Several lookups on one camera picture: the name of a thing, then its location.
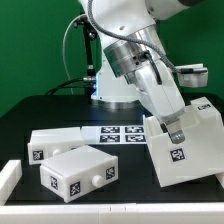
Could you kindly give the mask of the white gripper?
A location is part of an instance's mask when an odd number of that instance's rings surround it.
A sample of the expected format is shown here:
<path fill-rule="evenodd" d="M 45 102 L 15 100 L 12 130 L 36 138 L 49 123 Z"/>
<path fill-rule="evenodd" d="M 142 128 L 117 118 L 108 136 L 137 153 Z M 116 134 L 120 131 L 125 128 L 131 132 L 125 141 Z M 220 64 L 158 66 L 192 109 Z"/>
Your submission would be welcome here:
<path fill-rule="evenodd" d="M 161 60 L 157 60 L 155 65 L 161 84 L 156 81 L 149 62 L 128 64 L 125 74 L 135 86 L 143 107 L 163 123 L 162 130 L 169 135 L 172 143 L 180 144 L 185 141 L 185 136 L 177 119 L 184 113 L 185 103 L 169 69 Z"/>

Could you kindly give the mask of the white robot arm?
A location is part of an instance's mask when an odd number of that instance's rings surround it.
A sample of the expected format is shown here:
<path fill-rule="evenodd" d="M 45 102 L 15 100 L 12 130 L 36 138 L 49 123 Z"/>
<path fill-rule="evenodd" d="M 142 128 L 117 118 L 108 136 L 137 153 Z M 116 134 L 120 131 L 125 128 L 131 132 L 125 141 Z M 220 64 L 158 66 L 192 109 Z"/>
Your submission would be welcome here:
<path fill-rule="evenodd" d="M 114 75 L 135 86 L 141 104 L 166 126 L 173 143 L 183 142 L 180 116 L 185 103 L 172 75 L 191 78 L 207 69 L 202 65 L 174 66 L 161 46 L 155 24 L 203 0 L 78 1 L 100 37 Z"/>

